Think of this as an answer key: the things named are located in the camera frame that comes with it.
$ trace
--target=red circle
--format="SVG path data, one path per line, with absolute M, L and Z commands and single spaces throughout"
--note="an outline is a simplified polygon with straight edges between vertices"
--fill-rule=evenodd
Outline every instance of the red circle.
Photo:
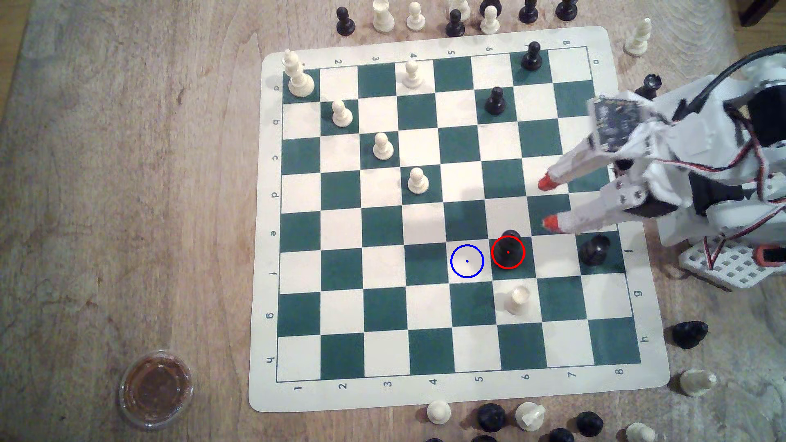
M 497 259 L 496 259 L 496 258 L 494 258 L 494 247 L 497 247 L 497 243 L 498 243 L 498 242 L 499 242 L 499 240 L 501 240 L 502 238 L 513 238 L 513 239 L 515 239 L 516 241 L 518 241 L 518 242 L 519 242 L 519 244 L 521 244 L 521 261 L 519 261 L 519 263 L 518 263 L 518 264 L 516 264 L 515 266 L 512 266 L 512 267 L 505 267 L 505 266 L 501 266 L 501 265 L 499 265 L 499 263 L 497 262 Z M 501 268 L 501 269 L 505 269 L 505 270 L 513 270 L 514 268 L 516 268 L 516 267 L 520 266 L 522 262 L 524 262 L 524 257 L 525 257 L 526 255 L 527 255 L 527 250 L 524 248 L 524 243 L 523 243 L 523 242 L 521 242 L 521 240 L 520 240 L 519 238 L 516 238 L 516 237 L 514 237 L 513 235 L 505 235 L 505 236 L 501 236 L 501 237 L 497 238 L 497 240 L 496 240 L 496 241 L 494 241 L 494 243 L 491 245 L 491 260 L 492 260 L 492 261 L 494 261 L 494 263 L 495 263 L 495 264 L 497 264 L 497 267 L 499 267 L 499 268 Z

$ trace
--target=blue circle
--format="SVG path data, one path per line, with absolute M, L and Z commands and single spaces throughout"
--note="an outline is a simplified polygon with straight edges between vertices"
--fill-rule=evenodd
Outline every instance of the blue circle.
M 464 276 L 464 275 L 462 275 L 461 273 L 458 273 L 458 272 L 456 271 L 456 267 L 453 267 L 453 257 L 454 257 L 454 255 L 456 255 L 456 252 L 458 252 L 458 249 L 461 249 L 462 247 L 472 247 L 473 249 L 477 250 L 477 251 L 478 251 L 478 253 L 480 253 L 480 269 L 477 271 L 477 273 L 475 273 L 475 274 L 474 274 L 474 275 L 472 275 L 472 276 Z M 477 247 L 475 247 L 475 246 L 474 246 L 474 245 L 472 245 L 472 244 L 462 244 L 462 245 L 459 245 L 458 247 L 456 247 L 456 249 L 453 251 L 453 253 L 451 253 L 451 254 L 450 254 L 450 269 L 451 269 L 451 270 L 452 270 L 452 271 L 453 271 L 455 274 L 457 274 L 457 275 L 459 275 L 459 276 L 461 276 L 462 278 L 465 278 L 465 279 L 474 278 L 475 276 L 479 275 L 479 274 L 480 274 L 480 271 L 481 271 L 481 270 L 483 270 L 483 265 L 484 265 L 485 263 L 486 263 L 486 258 L 484 258 L 484 257 L 483 257 L 483 252 L 481 252 L 481 251 L 480 251 L 480 249 L 478 249 Z

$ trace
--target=white chess piece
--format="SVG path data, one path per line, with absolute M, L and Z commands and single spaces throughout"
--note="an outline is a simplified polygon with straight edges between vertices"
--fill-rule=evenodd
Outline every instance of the white chess piece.
M 644 55 L 644 52 L 647 51 L 647 40 L 649 40 L 651 32 L 652 23 L 648 18 L 638 22 L 634 34 L 625 41 L 625 46 L 623 46 L 625 52 L 634 57 Z
M 480 30 L 484 34 L 496 34 L 499 31 L 499 20 L 497 20 L 497 8 L 494 5 L 486 6 L 485 16 L 480 21 Z
M 655 442 L 658 435 L 641 422 L 635 422 L 625 429 L 625 438 L 628 442 Z
M 698 397 L 710 391 L 718 383 L 718 377 L 707 370 L 687 370 L 680 375 L 680 388 L 688 396 Z
M 469 8 L 469 3 L 467 0 L 448 0 L 447 2 L 447 15 L 450 18 L 450 11 L 458 9 L 461 13 L 461 21 L 469 20 L 469 16 L 472 15 L 472 10 Z
M 410 172 L 410 180 L 406 182 L 410 192 L 420 195 L 428 190 L 428 176 L 423 175 L 423 169 L 413 168 Z
M 284 65 L 284 72 L 289 76 L 289 92 L 292 92 L 292 95 L 303 98 L 314 92 L 314 79 L 303 72 L 303 65 L 296 53 L 285 50 L 281 63 Z
M 413 31 L 419 31 L 426 25 L 426 17 L 421 14 L 421 4 L 410 3 L 410 16 L 406 18 L 406 26 Z
M 333 107 L 333 123 L 338 127 L 347 127 L 352 124 L 352 111 L 347 109 L 343 101 L 335 100 Z
M 435 400 L 426 408 L 426 415 L 432 423 L 442 425 L 450 419 L 450 405 L 441 400 Z
M 417 71 L 418 65 L 417 61 L 410 60 L 407 61 L 404 65 L 404 69 L 406 70 L 406 76 L 402 83 L 404 86 L 409 87 L 410 89 L 415 89 L 416 87 L 420 86 L 423 83 L 423 77 Z
M 374 0 L 374 29 L 379 32 L 390 32 L 395 26 L 395 18 L 390 12 L 391 4 L 388 0 Z
M 505 301 L 505 310 L 511 315 L 521 315 L 527 309 L 527 302 L 530 300 L 530 291 L 527 287 L 519 285 L 511 290 L 508 299 Z
M 374 156 L 380 160 L 387 160 L 393 156 L 393 145 L 387 140 L 384 132 L 374 135 Z
M 534 402 L 525 402 L 516 408 L 516 423 L 524 431 L 538 431 L 543 425 L 545 407 Z

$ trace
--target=wooden table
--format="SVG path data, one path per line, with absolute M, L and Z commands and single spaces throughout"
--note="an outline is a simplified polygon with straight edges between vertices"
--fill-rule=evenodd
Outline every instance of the wooden table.
M 0 440 L 472 439 L 479 403 L 454 404 L 438 427 L 420 406 L 261 414 L 247 394 L 261 60 L 286 47 L 442 37 L 441 2 L 423 2 L 419 33 L 394 2 L 396 28 L 381 35 L 370 1 L 349 1 L 358 30 L 348 38 L 335 32 L 334 2 L 131 3 L 31 11 L 0 127 Z M 580 2 L 568 24 L 555 5 L 542 1 L 527 27 L 521 5 L 506 3 L 501 32 L 599 24 L 621 89 L 658 72 L 668 90 L 737 57 L 724 2 Z M 654 32 L 637 60 L 622 44 L 641 17 Z M 669 347 L 673 373 L 712 369 L 721 385 L 701 399 L 666 386 L 536 398 L 548 409 L 542 430 L 507 427 L 500 441 L 537 440 L 583 410 L 605 419 L 598 440 L 622 440 L 635 421 L 668 440 L 786 438 L 784 279 L 727 292 L 678 270 L 680 250 L 661 247 L 654 224 L 648 244 L 663 325 L 711 328 L 698 348 Z M 197 391 L 182 420 L 142 433 L 119 416 L 116 386 L 154 348 L 181 354 Z
M 740 24 L 755 26 L 777 3 L 778 0 L 754 0 L 740 12 Z

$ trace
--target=black pawn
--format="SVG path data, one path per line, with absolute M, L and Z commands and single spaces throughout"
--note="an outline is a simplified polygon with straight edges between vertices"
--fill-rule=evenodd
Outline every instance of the black pawn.
M 521 238 L 519 232 L 515 230 L 506 230 L 500 236 L 497 246 L 494 247 L 494 259 L 497 261 L 498 266 L 513 267 L 521 261 L 521 256 L 524 254 L 524 249 L 521 243 L 513 238 L 503 238 L 512 236 L 514 238 Z
M 555 428 L 549 432 L 549 442 L 574 442 L 573 433 L 564 428 Z
M 543 57 L 540 55 L 540 43 L 531 42 L 527 47 L 527 53 L 521 57 L 521 67 L 528 71 L 537 71 L 543 64 Z
M 524 7 L 519 10 L 519 21 L 521 23 L 534 23 L 538 19 L 538 8 L 535 6 L 538 0 L 524 0 Z
M 603 235 L 595 235 L 578 248 L 578 260 L 586 266 L 599 266 L 606 260 L 612 241 Z
M 478 423 L 487 433 L 494 433 L 505 426 L 505 410 L 496 403 L 485 403 L 478 408 Z
M 445 26 L 445 33 L 448 37 L 461 37 L 464 35 L 464 24 L 461 22 L 461 11 L 454 9 L 450 11 L 450 21 Z
M 577 1 L 578 0 L 562 0 L 562 2 L 556 6 L 554 15 L 562 21 L 571 21 L 575 19 L 576 14 L 578 14 L 578 7 L 576 7 Z
M 641 95 L 648 100 L 654 100 L 658 96 L 658 89 L 663 82 L 660 81 L 660 76 L 657 74 L 649 74 L 644 77 L 644 84 L 636 89 L 634 92 Z
M 576 426 L 582 436 L 594 437 L 601 434 L 603 419 L 592 411 L 582 411 L 576 417 Z
M 705 322 L 680 322 L 671 329 L 671 337 L 679 348 L 687 350 L 696 347 L 709 331 L 710 327 Z
M 336 16 L 339 17 L 339 22 L 336 23 L 336 31 L 344 37 L 352 35 L 352 32 L 354 32 L 354 20 L 349 18 L 347 8 L 340 6 L 336 9 Z
M 500 14 L 502 14 L 502 4 L 499 2 L 499 0 L 483 0 L 480 3 L 480 15 L 482 17 L 486 16 L 486 8 L 489 6 L 493 6 L 494 8 L 497 8 L 497 17 L 499 17 Z
M 486 100 L 486 112 L 491 115 L 499 115 L 505 111 L 505 99 L 502 97 L 502 88 L 497 86 L 491 88 L 491 96 Z

